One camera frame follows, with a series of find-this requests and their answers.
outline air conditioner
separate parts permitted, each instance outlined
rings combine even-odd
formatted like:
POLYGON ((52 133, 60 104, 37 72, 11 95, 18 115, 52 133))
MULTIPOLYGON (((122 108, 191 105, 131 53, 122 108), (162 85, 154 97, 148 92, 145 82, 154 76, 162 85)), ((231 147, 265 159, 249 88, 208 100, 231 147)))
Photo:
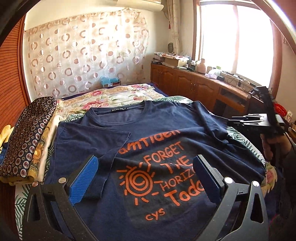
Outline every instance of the air conditioner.
POLYGON ((154 12, 163 9, 161 0, 104 0, 104 3, 115 7, 130 7, 154 12))

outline wooden louvered wardrobe door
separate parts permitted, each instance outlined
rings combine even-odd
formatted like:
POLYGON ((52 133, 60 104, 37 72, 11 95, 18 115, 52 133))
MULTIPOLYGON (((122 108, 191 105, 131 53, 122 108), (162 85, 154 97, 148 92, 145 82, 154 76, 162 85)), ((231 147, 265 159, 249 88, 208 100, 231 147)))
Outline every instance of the wooden louvered wardrobe door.
POLYGON ((0 47, 0 131, 8 124, 14 126, 29 102, 20 52, 24 18, 15 25, 0 47))

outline window frame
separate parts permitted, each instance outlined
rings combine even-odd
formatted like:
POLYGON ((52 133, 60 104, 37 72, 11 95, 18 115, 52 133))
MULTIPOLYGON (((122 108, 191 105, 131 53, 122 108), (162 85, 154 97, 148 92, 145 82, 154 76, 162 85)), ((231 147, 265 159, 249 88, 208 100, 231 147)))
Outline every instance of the window frame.
MULTIPOLYGON (((244 7, 251 7, 260 10, 259 7, 257 7, 253 2, 250 1, 212 1, 212 0, 193 0, 193 21, 194 21, 194 29, 193 29, 193 48, 192 48, 192 59, 193 60, 200 60, 201 58, 201 52, 202 52, 202 39, 203 39, 203 33, 202 33, 202 11, 201 6, 210 5, 210 4, 228 4, 233 5, 234 12, 237 14, 237 6, 244 6, 244 7), (197 12, 199 11, 199 27, 200 31, 197 32, 197 12)), ((279 81, 281 76, 281 65, 282 65, 282 34, 278 30, 278 28, 273 24, 271 21, 271 26, 273 30, 273 43, 274 43, 274 59, 273 59, 273 65, 272 65, 272 74, 271 79, 269 82, 269 89, 271 89, 271 94, 275 98, 278 87, 279 87, 279 81)), ((239 28, 237 28, 237 45, 239 40, 239 28)), ((236 53, 235 53, 235 62, 233 66, 233 71, 237 67, 237 57, 238 57, 238 46, 236 46, 236 53)), ((244 76, 241 76, 244 79, 247 79, 252 84, 259 85, 253 80, 250 80, 244 76)))

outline crew neckline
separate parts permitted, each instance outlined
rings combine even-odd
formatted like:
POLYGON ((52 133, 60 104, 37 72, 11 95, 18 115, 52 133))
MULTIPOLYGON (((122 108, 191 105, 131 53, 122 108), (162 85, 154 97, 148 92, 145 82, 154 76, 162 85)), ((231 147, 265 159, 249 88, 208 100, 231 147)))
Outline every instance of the crew neckline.
POLYGON ((138 104, 133 104, 133 105, 124 105, 124 106, 118 106, 118 107, 101 107, 101 108, 93 108, 91 107, 86 115, 89 115, 99 126, 103 127, 112 127, 112 126, 124 126, 128 124, 133 124, 135 122, 139 122, 142 119, 145 118, 146 114, 150 110, 151 107, 151 101, 142 101, 138 104), (142 110, 140 116, 136 119, 125 121, 125 122, 109 122, 109 121, 104 121, 101 120, 100 115, 103 114, 108 114, 112 113, 112 110, 117 109, 117 108, 128 108, 127 110, 122 110, 122 111, 129 111, 131 109, 136 109, 139 107, 144 107, 142 110))

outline sun graphic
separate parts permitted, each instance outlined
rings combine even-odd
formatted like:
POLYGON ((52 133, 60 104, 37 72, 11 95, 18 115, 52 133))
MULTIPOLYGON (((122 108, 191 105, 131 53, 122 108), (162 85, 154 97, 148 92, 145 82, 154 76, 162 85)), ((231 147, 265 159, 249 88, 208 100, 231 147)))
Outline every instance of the sun graphic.
MULTIPOLYGON (((139 168, 143 168, 145 165, 146 163, 140 162, 139 168)), ((151 164, 148 164, 147 171, 137 170, 137 166, 126 166, 126 168, 126 170, 117 170, 117 172, 126 172, 125 175, 119 177, 119 179, 123 179, 125 177, 125 180, 120 183, 120 186, 126 186, 126 189, 124 189, 124 195, 127 196, 128 193, 134 195, 136 206, 139 204, 138 198, 141 198, 143 202, 148 203, 149 200, 143 196, 148 195, 153 189, 152 178, 154 177, 155 172, 152 172, 151 175, 149 174, 151 164)), ((151 195, 155 196, 157 194, 159 194, 159 192, 154 192, 151 195)))

